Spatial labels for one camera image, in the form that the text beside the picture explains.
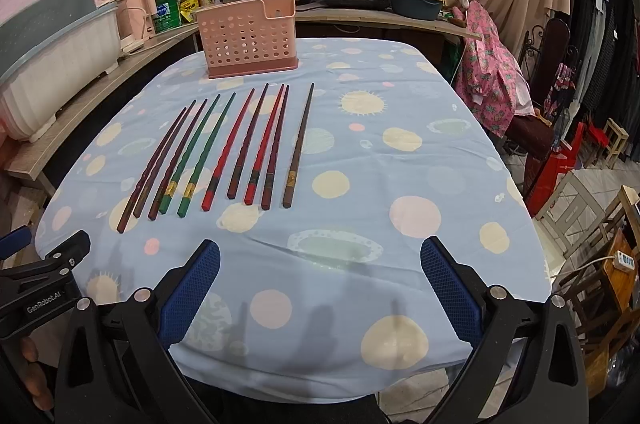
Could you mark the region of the person's left hand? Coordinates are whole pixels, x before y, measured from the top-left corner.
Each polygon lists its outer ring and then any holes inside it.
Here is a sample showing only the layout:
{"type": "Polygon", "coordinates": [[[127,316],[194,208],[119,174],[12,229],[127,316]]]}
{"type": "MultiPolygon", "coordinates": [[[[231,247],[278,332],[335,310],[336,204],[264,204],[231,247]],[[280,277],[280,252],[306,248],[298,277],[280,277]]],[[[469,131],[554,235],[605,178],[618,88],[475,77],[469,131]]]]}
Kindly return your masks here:
{"type": "Polygon", "coordinates": [[[35,342],[30,337],[22,338],[20,351],[27,362],[23,382],[32,396],[32,401],[41,411],[50,411],[53,408],[53,397],[46,376],[38,363],[39,355],[35,342]]]}

